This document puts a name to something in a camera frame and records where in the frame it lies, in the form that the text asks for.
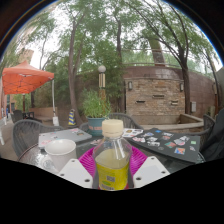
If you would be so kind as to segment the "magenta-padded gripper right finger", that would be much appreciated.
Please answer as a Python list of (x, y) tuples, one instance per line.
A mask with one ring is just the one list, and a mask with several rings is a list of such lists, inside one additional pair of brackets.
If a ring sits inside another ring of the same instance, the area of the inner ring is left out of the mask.
[(169, 171), (155, 156), (147, 157), (135, 147), (132, 148), (129, 169), (135, 188), (143, 187), (169, 175)]

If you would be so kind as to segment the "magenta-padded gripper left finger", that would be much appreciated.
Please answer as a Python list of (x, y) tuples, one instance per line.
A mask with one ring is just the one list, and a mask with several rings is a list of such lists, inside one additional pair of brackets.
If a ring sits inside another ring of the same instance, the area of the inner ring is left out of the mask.
[(96, 173), (93, 149), (89, 149), (79, 159), (70, 159), (58, 176), (78, 186), (91, 188)]

